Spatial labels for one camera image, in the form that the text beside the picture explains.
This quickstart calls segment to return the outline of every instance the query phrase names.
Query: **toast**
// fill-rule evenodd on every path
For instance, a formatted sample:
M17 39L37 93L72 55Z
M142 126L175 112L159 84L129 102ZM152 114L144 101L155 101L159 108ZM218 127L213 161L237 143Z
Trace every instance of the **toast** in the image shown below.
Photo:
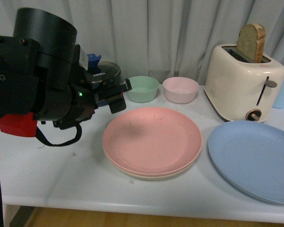
M237 43L237 50L249 60L261 63L265 45L265 28L258 24L245 25L241 30Z

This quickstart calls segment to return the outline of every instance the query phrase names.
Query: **curtain fold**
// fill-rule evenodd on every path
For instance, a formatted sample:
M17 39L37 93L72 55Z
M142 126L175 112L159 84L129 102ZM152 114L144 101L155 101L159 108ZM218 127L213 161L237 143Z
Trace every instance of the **curtain fold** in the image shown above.
M236 44L255 22L266 29L264 53L284 65L284 0L0 0L0 35L12 36L20 7L72 23L82 49L119 65L124 78L203 85L215 46Z

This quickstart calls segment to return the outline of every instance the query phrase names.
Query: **pink plate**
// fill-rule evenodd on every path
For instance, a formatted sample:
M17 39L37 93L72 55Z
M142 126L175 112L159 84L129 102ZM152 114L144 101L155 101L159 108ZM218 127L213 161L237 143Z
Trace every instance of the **pink plate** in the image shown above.
M105 129L102 144L118 168L152 179L174 175L193 164L202 148L202 135L182 113L146 107L116 117Z

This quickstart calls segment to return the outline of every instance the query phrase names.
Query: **toaster knob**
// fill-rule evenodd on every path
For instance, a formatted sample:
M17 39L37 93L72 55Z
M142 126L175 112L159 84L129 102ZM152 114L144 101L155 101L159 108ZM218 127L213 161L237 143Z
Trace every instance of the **toaster knob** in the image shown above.
M262 115L262 112L259 109L253 109L247 112L245 115L245 119L247 121L259 121L260 117Z

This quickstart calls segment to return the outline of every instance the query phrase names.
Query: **blue plate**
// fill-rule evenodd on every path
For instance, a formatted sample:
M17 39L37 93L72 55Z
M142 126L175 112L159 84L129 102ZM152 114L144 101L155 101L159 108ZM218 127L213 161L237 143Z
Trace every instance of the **blue plate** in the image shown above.
M235 187L284 204L284 131L258 122L227 122L213 130L208 148L217 169Z

